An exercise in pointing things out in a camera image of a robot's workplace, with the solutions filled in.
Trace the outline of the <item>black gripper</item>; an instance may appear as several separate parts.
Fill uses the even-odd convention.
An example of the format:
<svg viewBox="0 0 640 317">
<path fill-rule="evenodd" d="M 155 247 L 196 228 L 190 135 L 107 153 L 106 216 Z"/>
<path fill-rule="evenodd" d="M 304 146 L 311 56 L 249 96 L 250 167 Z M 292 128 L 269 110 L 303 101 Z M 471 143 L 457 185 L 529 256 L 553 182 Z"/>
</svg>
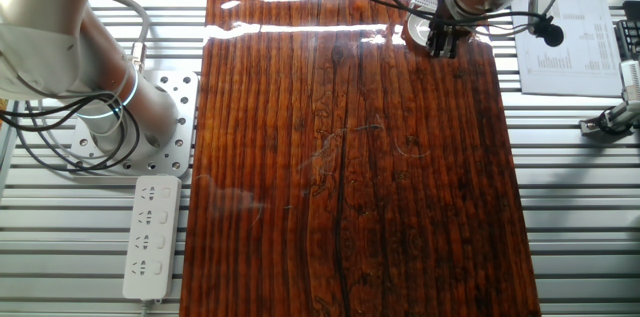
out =
<svg viewBox="0 0 640 317">
<path fill-rule="evenodd" d="M 457 27 L 458 20 L 451 14 L 447 6 L 438 6 L 429 23 L 429 39 L 427 49 L 431 56 L 440 56 L 455 59 L 457 41 L 460 31 Z"/>
</svg>

